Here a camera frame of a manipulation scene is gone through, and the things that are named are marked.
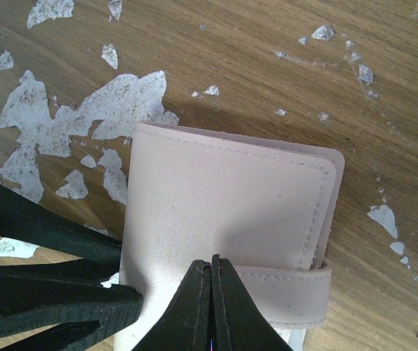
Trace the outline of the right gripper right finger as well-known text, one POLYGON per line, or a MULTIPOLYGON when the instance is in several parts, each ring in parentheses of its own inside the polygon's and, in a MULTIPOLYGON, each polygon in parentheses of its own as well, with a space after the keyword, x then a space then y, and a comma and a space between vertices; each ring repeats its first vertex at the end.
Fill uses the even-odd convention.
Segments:
POLYGON ((214 350, 290 350, 262 316, 227 258, 211 262, 214 350))

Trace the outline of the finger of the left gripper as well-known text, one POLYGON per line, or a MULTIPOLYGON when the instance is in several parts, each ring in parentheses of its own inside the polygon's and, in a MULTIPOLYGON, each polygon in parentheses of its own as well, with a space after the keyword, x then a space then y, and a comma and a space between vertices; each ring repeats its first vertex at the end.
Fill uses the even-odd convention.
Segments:
POLYGON ((137 321, 143 296, 103 287, 105 267, 86 260, 0 265, 0 338, 44 328, 8 350, 87 350, 137 321))
POLYGON ((0 236, 97 263, 118 263, 121 258, 120 241, 65 219, 1 184, 0 236))

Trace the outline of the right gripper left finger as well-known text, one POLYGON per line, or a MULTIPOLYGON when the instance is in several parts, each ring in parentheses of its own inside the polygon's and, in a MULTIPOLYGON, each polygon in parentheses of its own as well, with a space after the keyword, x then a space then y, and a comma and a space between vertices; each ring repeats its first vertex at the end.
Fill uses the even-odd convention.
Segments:
POLYGON ((210 263, 189 266, 167 309, 135 350, 210 349, 210 263))

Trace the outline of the beige leather card holder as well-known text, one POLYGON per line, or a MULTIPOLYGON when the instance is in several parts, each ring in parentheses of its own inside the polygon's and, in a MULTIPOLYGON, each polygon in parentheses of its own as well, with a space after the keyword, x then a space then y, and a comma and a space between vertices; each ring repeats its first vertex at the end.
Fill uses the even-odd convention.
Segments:
POLYGON ((190 264, 214 254, 231 261, 284 339, 322 325, 332 276, 324 254, 344 166, 331 148, 138 124, 119 282, 144 303, 114 348, 136 346, 190 264))

